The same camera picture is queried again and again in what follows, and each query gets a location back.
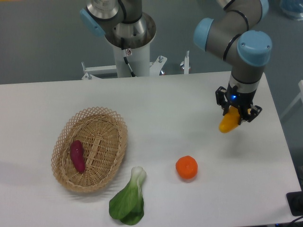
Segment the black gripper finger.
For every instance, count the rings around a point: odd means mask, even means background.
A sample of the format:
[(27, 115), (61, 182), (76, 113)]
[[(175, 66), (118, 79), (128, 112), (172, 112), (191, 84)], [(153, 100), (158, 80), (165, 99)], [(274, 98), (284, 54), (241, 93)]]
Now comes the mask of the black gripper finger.
[(240, 115), (240, 119), (238, 121), (238, 125), (241, 125), (242, 122), (251, 122), (261, 113), (262, 108), (257, 105), (251, 105), (250, 108), (244, 108), (242, 106), (238, 106), (238, 113)]
[(226, 92), (227, 89), (222, 86), (220, 86), (215, 92), (216, 102), (223, 109), (223, 116), (228, 113), (230, 108), (230, 102), (225, 97)]

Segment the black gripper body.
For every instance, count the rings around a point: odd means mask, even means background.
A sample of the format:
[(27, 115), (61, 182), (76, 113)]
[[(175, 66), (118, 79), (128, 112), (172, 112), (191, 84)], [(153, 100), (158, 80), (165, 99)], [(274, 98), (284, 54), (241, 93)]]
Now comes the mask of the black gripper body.
[(235, 108), (238, 108), (238, 106), (242, 109), (250, 109), (251, 105), (253, 104), (253, 98), (256, 93), (256, 89), (244, 93), (241, 92), (237, 85), (235, 85), (236, 88), (233, 88), (230, 84), (228, 84), (227, 91), (225, 93), (226, 97), (226, 108), (229, 108), (230, 106), (233, 106)]

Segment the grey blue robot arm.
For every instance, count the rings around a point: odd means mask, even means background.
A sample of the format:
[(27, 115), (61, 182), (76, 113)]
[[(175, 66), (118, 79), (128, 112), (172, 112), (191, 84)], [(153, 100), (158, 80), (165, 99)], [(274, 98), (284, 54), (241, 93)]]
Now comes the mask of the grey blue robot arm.
[[(196, 46), (232, 66), (227, 87), (216, 90), (216, 102), (224, 117), (237, 124), (253, 121), (261, 107), (253, 104), (272, 41), (253, 27), (268, 12), (266, 0), (222, 0), (220, 21), (202, 19), (195, 28)], [(142, 10), (140, 0), (89, 0), (80, 18), (95, 36), (103, 36), (114, 50), (119, 77), (158, 76), (158, 62), (150, 64), (150, 44), (156, 35), (154, 20)]]

